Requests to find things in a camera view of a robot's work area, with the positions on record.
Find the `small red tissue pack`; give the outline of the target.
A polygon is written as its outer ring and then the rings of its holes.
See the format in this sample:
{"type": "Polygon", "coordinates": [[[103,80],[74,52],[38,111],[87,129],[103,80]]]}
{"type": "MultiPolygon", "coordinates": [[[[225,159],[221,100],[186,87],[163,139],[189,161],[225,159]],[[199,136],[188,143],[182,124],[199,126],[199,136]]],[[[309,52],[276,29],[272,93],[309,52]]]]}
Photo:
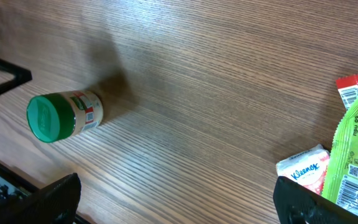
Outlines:
{"type": "Polygon", "coordinates": [[[321,144],[276,164],[278,176],[284,176],[321,195],[326,177],[329,152],[321,144]]]}

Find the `red stick sachet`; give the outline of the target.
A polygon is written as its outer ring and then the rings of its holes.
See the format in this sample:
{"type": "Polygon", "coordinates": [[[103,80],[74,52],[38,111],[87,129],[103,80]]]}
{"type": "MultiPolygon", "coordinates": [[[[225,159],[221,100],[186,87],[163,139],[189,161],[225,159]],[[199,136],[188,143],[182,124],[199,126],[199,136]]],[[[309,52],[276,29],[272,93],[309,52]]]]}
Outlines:
{"type": "Polygon", "coordinates": [[[336,86],[344,107],[348,110],[358,97],[358,74],[338,78],[336,86]]]}

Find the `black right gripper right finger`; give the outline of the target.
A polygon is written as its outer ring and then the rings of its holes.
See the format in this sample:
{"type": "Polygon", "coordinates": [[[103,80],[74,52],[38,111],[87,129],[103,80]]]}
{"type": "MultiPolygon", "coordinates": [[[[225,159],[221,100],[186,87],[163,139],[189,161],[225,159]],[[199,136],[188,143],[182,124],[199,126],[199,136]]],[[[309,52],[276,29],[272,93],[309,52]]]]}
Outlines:
{"type": "Polygon", "coordinates": [[[358,224],[358,216],[287,177],[278,177],[273,202],[281,224],[358,224]]]}

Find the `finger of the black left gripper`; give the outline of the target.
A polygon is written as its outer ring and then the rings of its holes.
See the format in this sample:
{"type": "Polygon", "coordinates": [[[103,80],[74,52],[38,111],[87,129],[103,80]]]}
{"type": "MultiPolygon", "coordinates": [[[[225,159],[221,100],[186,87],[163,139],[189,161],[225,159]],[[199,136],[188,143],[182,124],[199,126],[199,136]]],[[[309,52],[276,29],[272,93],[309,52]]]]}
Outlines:
{"type": "Polygon", "coordinates": [[[10,73],[14,76],[12,80],[0,84],[0,95],[32,80],[30,70],[2,59],[0,59],[0,71],[10,73]]]}

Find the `green lid jar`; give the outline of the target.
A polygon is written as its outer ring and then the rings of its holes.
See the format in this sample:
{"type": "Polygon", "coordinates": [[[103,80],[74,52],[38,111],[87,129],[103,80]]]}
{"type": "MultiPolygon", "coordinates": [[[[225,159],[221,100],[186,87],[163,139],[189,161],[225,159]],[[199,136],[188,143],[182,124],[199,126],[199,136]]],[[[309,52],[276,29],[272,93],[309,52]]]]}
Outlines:
{"type": "Polygon", "coordinates": [[[37,139],[51,143],[75,136],[99,126],[103,104],[88,90],[39,95],[27,105],[29,128],[37,139]]]}

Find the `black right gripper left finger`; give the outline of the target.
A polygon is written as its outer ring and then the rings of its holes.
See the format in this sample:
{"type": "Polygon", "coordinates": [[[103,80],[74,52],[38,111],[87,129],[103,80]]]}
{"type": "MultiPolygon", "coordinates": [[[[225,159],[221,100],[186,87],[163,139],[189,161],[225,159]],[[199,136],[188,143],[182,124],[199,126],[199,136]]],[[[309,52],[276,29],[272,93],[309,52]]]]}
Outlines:
{"type": "Polygon", "coordinates": [[[80,178],[72,173],[26,197],[0,200],[0,223],[74,223],[80,197],[80,178]]]}

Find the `green snack bag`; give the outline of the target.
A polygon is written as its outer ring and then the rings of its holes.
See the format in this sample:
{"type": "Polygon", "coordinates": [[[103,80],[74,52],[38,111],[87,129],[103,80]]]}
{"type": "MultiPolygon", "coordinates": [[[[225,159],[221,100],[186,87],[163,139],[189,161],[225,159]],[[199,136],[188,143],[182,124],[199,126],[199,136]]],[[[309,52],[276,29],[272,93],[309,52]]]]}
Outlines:
{"type": "Polygon", "coordinates": [[[358,216],[358,97],[334,134],[322,196],[358,216]]]}

